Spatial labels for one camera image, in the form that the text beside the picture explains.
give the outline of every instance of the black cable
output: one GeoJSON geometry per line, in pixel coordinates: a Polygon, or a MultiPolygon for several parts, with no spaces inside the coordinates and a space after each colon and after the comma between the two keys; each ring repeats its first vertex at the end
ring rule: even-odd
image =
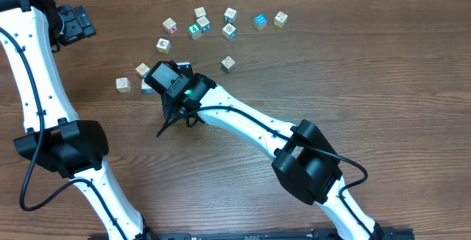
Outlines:
{"type": "Polygon", "coordinates": [[[39,99],[39,93],[38,93],[38,88],[36,87],[36,82],[35,78],[32,75],[31,68],[29,66],[28,60],[26,59],[26,56],[24,55],[24,49],[20,47],[18,42],[2,27],[0,27],[0,33],[5,35],[7,39],[13,44],[15,47],[16,51],[20,54],[21,60],[23,61],[24,68],[26,69],[26,72],[28,73],[28,78],[29,78],[29,83],[31,84],[31,89],[33,96],[35,98],[36,102],[36,109],[38,110],[38,116],[39,116],[39,137],[38,137],[38,145],[36,146],[36,150],[33,153],[33,156],[31,157],[31,163],[29,164],[28,171],[26,172],[26,176],[24,177],[24,182],[23,186],[21,187],[21,193],[20,193],[20,207],[24,211],[36,211],[39,208],[42,208],[44,205],[49,203],[51,200],[53,200],[58,194],[60,194],[62,191],[64,191],[66,188],[68,188],[70,185],[78,182],[84,182],[87,184],[87,186],[91,187],[93,192],[95,192],[96,197],[102,204],[105,212],[107,213],[108,217],[110,218],[110,221],[113,223],[114,226],[118,229],[119,233],[123,237],[124,240],[127,240],[126,235],[124,235],[123,230],[119,226],[119,224],[116,222],[116,220],[113,218],[113,215],[110,212],[110,209],[106,206],[105,201],[102,198],[102,195],[98,192],[96,187],[93,185],[92,182],[86,179],[75,179],[67,182],[63,186],[61,186],[59,189],[57,189],[51,196],[49,196],[46,200],[43,202],[39,203],[36,206],[32,207],[27,207],[24,204],[24,198],[26,196],[26,190],[28,189],[28,184],[29,184],[29,179],[31,178],[32,175],[32,170],[35,168],[36,160],[38,159],[39,151],[41,147],[43,146],[43,141],[44,141],[44,111],[43,108],[41,107],[40,99],[39,99]]]}
{"type": "MultiPolygon", "coordinates": [[[[264,128],[266,131],[268,131],[269,133],[279,137],[279,138],[282,138],[286,141],[291,141],[291,139],[288,137],[288,136],[284,136],[283,134],[279,133],[278,131],[276,130],[273,130],[271,127],[268,127],[266,126],[263,122],[257,120],[256,118],[254,118],[253,116],[251,116],[250,114],[247,114],[245,113],[244,111],[242,110],[239,110],[235,107],[231,107],[231,106],[208,106],[208,107],[201,107],[199,109],[196,109],[196,110],[192,110],[192,111],[189,111],[187,113],[184,113],[180,116],[178,116],[177,118],[175,118],[174,120],[168,122],[166,120],[165,124],[162,126],[162,128],[159,130],[159,133],[163,133],[164,130],[166,130],[168,127],[172,126],[174,123],[176,123],[177,121],[179,121],[180,119],[183,119],[183,118],[188,118],[189,116],[191,115],[194,115],[196,113],[198,113],[199,111],[204,111],[204,110],[229,110],[229,111],[234,111],[236,113],[239,113],[241,114],[242,116],[248,118],[249,120],[251,120],[252,122],[254,122],[255,124],[257,124],[258,126],[264,128]]],[[[314,151],[314,152],[318,152],[320,154],[323,154],[323,155],[326,155],[330,158],[335,158],[337,160],[340,160],[340,161],[343,161],[345,163],[348,163],[358,169],[360,169],[360,171],[363,172],[363,177],[360,179],[360,180],[356,180],[355,182],[352,182],[350,184],[347,184],[345,185],[344,187],[340,188],[339,190],[339,194],[337,197],[339,197],[339,199],[341,200],[341,202],[345,205],[345,208],[347,208],[347,210],[350,212],[350,214],[352,214],[353,218],[356,220],[356,222],[369,234],[369,236],[371,237],[372,236],[372,232],[370,232],[368,230],[368,228],[366,227],[366,225],[356,216],[356,214],[353,212],[352,208],[347,204],[347,202],[345,201],[345,197],[343,196],[343,193],[346,189],[348,188],[352,188],[354,186],[357,186],[357,185],[360,185],[362,184],[363,182],[366,181],[366,179],[368,178],[368,171],[359,163],[355,162],[354,160],[351,160],[349,158],[345,158],[343,156],[340,156],[340,155],[335,155],[333,153],[330,153],[330,152],[326,152],[324,150],[321,150],[321,149],[317,149],[316,147],[313,147],[313,146],[310,146],[310,145],[306,145],[306,144],[303,144],[303,143],[300,143],[298,141],[292,141],[292,143],[296,146],[299,146],[299,147],[303,147],[303,148],[306,148],[306,149],[309,149],[311,151],[314,151]]]]}

